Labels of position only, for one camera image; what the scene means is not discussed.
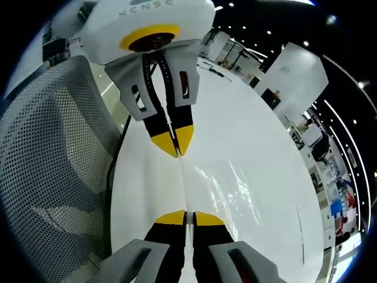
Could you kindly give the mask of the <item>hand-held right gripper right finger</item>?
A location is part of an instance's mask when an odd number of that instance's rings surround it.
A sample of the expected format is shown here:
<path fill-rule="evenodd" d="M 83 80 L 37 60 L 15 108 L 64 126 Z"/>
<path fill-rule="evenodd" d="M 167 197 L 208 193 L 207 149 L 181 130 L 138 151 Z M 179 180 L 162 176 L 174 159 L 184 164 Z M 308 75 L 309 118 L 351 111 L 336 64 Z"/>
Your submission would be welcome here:
<path fill-rule="evenodd" d="M 193 267 L 198 282 L 282 282 L 275 263 L 234 241 L 218 217 L 193 213 Z"/>

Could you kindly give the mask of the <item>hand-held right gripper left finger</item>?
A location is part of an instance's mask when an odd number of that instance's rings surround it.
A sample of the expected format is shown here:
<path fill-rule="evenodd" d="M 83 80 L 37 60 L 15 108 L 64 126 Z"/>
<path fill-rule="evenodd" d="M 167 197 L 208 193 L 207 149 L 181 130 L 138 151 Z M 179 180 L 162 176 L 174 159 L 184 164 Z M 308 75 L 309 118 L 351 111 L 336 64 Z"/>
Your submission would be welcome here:
<path fill-rule="evenodd" d="M 178 282 L 184 265 L 187 212 L 165 214 L 144 239 L 133 239 L 100 265 L 98 282 Z"/>

